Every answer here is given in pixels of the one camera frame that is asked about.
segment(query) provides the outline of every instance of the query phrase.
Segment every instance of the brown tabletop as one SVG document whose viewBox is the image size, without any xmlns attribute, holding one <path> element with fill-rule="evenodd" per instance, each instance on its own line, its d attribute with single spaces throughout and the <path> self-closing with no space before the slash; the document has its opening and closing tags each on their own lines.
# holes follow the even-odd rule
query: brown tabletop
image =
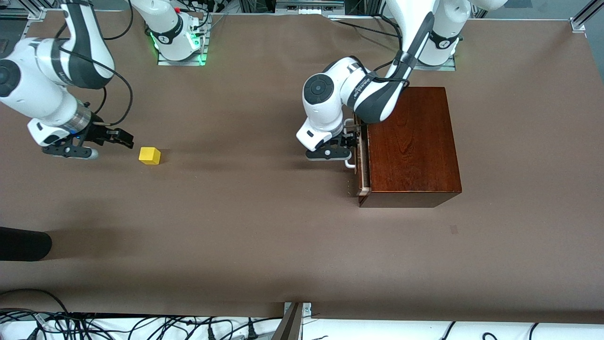
<svg viewBox="0 0 604 340">
<path fill-rule="evenodd" d="M 128 13 L 98 18 L 112 36 Z M 108 42 L 135 91 L 122 124 L 134 150 L 49 157 L 0 107 L 0 223 L 55 240 L 52 260 L 1 263 L 1 288 L 89 312 L 260 316 L 295 300 L 325 317 L 604 322 L 604 87 L 567 22 L 468 22 L 456 72 L 411 77 L 446 88 L 463 193 L 360 209 L 351 171 L 304 157 L 301 89 L 350 54 L 385 62 L 392 38 L 314 15 L 227 16 L 206 66 L 157 67 L 135 18 Z M 62 22 L 49 13 L 28 35 Z M 119 79 L 108 91 L 101 116 L 114 120 L 127 92 Z M 140 146 L 162 164 L 139 162 Z"/>
</svg>

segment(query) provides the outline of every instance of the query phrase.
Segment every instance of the wooden box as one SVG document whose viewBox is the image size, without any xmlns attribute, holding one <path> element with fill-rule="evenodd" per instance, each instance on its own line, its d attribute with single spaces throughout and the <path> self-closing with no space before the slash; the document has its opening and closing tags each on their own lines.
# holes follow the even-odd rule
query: wooden box
<svg viewBox="0 0 604 340">
<path fill-rule="evenodd" d="M 445 88 L 406 89 L 388 119 L 361 128 L 356 156 L 363 208 L 433 208 L 461 193 Z"/>
</svg>

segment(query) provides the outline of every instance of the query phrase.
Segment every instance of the brown wooden cabinet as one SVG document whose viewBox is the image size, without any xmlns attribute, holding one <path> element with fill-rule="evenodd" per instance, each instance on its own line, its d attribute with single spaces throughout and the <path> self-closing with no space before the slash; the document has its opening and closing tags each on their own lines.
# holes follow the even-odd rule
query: brown wooden cabinet
<svg viewBox="0 0 604 340">
<path fill-rule="evenodd" d="M 445 88 L 406 89 L 388 119 L 358 133 L 361 207 L 433 208 L 461 193 Z"/>
</svg>

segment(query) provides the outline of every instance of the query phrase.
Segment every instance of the yellow cube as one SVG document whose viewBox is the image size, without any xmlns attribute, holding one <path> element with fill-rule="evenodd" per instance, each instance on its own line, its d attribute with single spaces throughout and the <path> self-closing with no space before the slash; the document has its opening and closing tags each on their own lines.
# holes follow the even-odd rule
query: yellow cube
<svg viewBox="0 0 604 340">
<path fill-rule="evenodd" d="M 156 148 L 141 148 L 141 153 L 138 155 L 138 160 L 146 165 L 158 165 L 161 152 Z"/>
</svg>

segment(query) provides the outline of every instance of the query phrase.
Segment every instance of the black cylinder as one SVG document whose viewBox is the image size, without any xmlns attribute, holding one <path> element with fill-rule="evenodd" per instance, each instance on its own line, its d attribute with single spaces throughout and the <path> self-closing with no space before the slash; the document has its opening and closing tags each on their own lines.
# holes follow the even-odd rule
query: black cylinder
<svg viewBox="0 0 604 340">
<path fill-rule="evenodd" d="M 39 261 L 52 245 L 45 232 L 0 227 L 0 261 Z"/>
</svg>

